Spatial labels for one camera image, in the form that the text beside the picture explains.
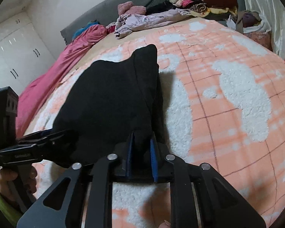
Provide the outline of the green sleeve forearm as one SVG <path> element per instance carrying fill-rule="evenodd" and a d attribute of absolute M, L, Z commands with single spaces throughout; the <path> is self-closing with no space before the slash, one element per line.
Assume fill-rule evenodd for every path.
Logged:
<path fill-rule="evenodd" d="M 22 217 L 22 212 L 19 210 L 18 204 L 6 199 L 0 193 L 0 214 L 4 216 L 7 222 L 16 227 L 18 220 Z"/>

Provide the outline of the person's left hand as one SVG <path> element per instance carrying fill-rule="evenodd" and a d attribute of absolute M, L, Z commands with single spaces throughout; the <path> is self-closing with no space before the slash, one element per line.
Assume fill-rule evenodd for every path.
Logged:
<path fill-rule="evenodd" d="M 13 182 L 18 177 L 18 173 L 6 170 L 6 169 L 0 169 L 0 193 L 7 197 L 8 199 L 12 199 L 12 193 L 9 189 L 8 183 Z M 32 166 L 30 170 L 30 175 L 28 179 L 26 180 L 26 185 L 28 185 L 28 191 L 34 194 L 36 192 L 36 177 L 37 177 L 37 171 Z"/>

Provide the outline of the person's right hand thumb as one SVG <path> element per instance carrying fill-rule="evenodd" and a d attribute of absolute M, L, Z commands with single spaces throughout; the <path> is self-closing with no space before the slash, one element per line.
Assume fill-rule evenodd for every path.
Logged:
<path fill-rule="evenodd" d="M 167 220 L 164 220 L 163 223 L 161 223 L 158 228 L 171 228 L 171 223 Z"/>

